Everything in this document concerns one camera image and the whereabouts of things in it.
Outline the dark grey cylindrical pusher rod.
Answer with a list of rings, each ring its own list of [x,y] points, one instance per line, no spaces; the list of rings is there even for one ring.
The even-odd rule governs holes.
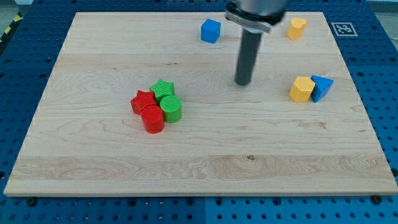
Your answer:
[[[261,38],[261,33],[252,33],[243,29],[234,76],[236,84],[246,86],[250,83]]]

